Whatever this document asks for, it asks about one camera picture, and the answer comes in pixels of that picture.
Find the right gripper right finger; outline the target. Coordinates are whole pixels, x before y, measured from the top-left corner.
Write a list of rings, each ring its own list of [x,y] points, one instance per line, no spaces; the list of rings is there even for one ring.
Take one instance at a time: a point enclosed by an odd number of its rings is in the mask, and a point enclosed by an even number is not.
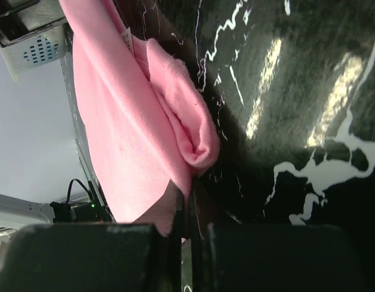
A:
[[[193,291],[375,291],[375,232],[227,221],[194,179]]]

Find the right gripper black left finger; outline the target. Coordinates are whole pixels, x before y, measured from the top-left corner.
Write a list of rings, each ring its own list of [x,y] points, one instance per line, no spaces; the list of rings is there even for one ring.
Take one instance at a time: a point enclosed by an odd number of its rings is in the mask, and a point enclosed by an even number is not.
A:
[[[180,291],[181,191],[170,182],[132,224],[37,224],[0,260],[0,291]]]

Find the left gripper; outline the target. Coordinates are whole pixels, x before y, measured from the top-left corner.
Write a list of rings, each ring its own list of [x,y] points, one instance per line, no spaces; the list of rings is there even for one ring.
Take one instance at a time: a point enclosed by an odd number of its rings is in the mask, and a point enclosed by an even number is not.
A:
[[[66,22],[56,0],[0,0],[0,46],[7,47]]]

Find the pink t-shirt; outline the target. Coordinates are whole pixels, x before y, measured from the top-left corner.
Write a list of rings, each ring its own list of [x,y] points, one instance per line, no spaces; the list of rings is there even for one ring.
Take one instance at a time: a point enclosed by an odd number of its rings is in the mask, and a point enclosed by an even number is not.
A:
[[[61,1],[74,33],[78,110],[96,177],[119,223],[171,232],[177,196],[217,160],[219,137],[185,63],[129,35],[112,1]]]

